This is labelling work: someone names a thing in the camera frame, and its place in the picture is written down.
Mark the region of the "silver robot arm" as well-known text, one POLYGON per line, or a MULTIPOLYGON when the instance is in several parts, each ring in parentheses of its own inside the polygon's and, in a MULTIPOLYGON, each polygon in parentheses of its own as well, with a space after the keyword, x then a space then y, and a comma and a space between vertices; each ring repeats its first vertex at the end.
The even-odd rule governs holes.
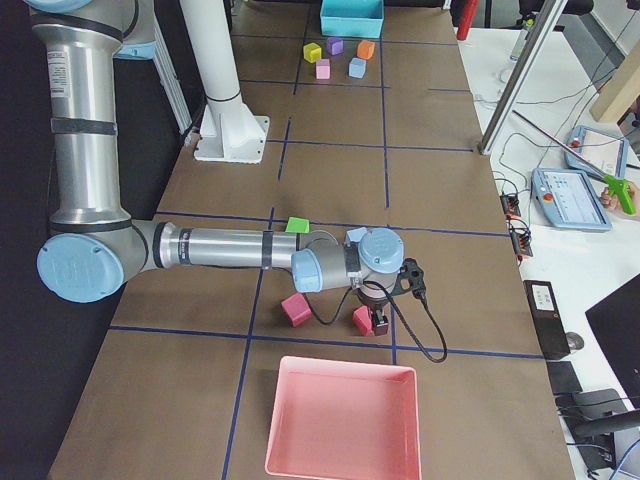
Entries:
POLYGON ((361 301, 354 315, 360 331, 387 332, 384 308, 409 273, 403 242, 387 228, 362 228, 338 241, 324 231, 178 228, 135 220, 122 207, 113 62, 154 57, 152 2, 32 1, 29 9, 47 51, 58 172, 59 207, 37 256, 51 291, 88 303, 152 269, 281 269, 296 289, 283 302, 292 323, 313 316, 308 294, 343 288, 361 301))

